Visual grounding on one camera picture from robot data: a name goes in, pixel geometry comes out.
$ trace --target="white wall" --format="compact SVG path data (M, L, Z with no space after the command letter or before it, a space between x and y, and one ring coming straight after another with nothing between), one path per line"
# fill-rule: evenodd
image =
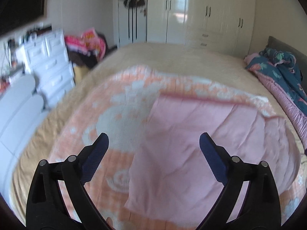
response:
M270 35L307 55L307 15L297 0L256 0L249 53L263 50Z
M66 34L75 35L95 27L98 32L105 34L109 45L114 44L112 0L46 0L44 18L0 38L0 68L4 56L3 42L11 37L18 38L39 22L52 24L53 28L63 28Z

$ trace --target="bed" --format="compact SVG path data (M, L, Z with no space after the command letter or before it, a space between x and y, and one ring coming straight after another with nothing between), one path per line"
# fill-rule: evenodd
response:
M131 44L106 58L67 94L44 120L25 148L13 174L10 195L13 209L22 222L25 222L27 195L36 166L40 160L50 157L53 146L71 115L86 101L86 97L93 89L106 78L135 65L146 65L165 73L204 77L228 87L268 98L275 113L286 118L287 125L301 153L298 176L289 190L280 196L283 221L290 217L306 192L307 166L305 163L307 158L304 155L302 142L285 112L258 79L245 70L246 64L243 60L202 49L186 49L178 45ZM137 229L182 229L182 226L167 225L161 222L150 222L149 224L148 219L139 220L137 215L127 212L125 217L127 222L142 222L143 225L139 225ZM144 224L160 227L151 228Z

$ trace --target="beige bed sheet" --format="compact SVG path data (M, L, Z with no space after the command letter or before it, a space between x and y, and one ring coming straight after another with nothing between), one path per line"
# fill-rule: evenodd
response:
M90 72L63 101L47 116L25 148L15 169L11 184L11 203L18 218L25 222L26 203L36 166L47 159L55 139L71 114L89 92L108 76L135 65L147 65L161 72L194 75L234 87L245 92L267 97L277 115L287 119L303 155L303 145L290 120L273 95L246 71L243 60L202 49L186 49L169 44L131 44L117 50Z

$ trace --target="black screen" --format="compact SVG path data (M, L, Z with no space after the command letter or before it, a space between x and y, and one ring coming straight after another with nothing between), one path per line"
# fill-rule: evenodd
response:
M0 35L44 15L45 0L9 0L0 14Z

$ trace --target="white wardrobe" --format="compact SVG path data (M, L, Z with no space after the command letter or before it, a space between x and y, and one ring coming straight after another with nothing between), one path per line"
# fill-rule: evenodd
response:
M148 0L147 41L248 54L255 0Z

